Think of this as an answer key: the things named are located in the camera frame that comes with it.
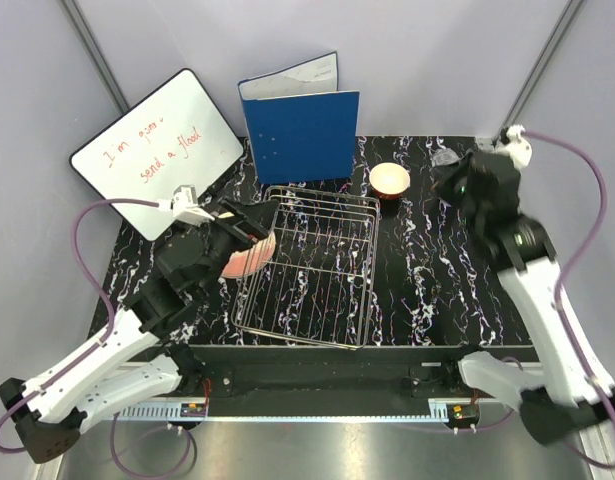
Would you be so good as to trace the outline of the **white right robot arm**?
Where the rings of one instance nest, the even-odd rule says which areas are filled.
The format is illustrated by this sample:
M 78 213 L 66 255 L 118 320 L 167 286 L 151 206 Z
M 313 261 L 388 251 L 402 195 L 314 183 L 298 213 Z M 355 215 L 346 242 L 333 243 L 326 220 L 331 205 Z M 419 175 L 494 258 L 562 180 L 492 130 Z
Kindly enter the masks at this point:
M 520 211 L 521 173 L 504 154 L 468 152 L 435 184 L 521 316 L 542 365 L 523 372 L 482 350 L 441 371 L 453 396 L 480 390 L 518 412 L 542 445 L 615 416 L 615 381 L 599 363 L 563 291 L 546 229 Z

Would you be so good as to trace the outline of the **cream and pink plate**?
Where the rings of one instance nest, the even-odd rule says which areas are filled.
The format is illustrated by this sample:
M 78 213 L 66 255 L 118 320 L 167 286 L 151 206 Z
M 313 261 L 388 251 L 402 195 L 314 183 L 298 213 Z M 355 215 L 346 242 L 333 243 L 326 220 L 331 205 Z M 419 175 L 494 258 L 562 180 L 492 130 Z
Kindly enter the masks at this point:
M 251 248 L 232 254 L 221 277 L 241 279 L 258 272 L 273 258 L 276 244 L 275 233 L 271 232 L 267 238 L 257 241 Z

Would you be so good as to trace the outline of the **clear glass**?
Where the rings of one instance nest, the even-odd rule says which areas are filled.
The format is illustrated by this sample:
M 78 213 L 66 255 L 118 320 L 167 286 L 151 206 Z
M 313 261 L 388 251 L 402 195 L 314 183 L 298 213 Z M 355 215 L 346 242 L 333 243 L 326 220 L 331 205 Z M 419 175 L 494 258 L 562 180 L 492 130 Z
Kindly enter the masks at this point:
M 444 148 L 434 152 L 430 159 L 432 173 L 439 177 L 455 169 L 461 157 L 451 148 Z

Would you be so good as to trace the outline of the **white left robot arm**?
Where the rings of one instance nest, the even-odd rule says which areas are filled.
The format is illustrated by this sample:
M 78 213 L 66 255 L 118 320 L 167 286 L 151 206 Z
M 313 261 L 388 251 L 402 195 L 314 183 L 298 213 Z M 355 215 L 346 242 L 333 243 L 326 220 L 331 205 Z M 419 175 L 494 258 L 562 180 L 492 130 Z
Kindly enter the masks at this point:
M 201 361 L 189 346 L 170 344 L 170 335 L 195 318 L 233 254 L 269 237 L 279 207 L 276 200 L 220 204 L 228 216 L 167 203 L 189 227 L 156 250 L 147 281 L 120 310 L 106 306 L 106 327 L 42 374 L 0 385 L 20 450 L 34 463 L 61 456 L 101 420 L 137 402 L 201 388 Z

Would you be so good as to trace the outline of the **wire dish rack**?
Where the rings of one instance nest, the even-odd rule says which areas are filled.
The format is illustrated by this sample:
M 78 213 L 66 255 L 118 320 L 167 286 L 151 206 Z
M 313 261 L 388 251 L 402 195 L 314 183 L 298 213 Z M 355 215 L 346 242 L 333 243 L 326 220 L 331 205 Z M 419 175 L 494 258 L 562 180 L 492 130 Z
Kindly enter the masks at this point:
M 232 321 L 291 344 L 356 350 L 367 343 L 380 221 L 377 199 L 292 186 L 267 189 L 279 208 L 271 261 L 239 282 Z

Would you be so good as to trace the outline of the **red bowl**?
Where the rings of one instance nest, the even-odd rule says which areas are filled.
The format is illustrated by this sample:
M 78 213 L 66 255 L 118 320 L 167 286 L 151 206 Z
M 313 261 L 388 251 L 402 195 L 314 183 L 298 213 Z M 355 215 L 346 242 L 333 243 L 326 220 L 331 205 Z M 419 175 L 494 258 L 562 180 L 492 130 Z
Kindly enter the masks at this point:
M 369 183 L 377 198 L 395 200 L 410 187 L 411 179 L 403 166 L 385 162 L 370 170 Z

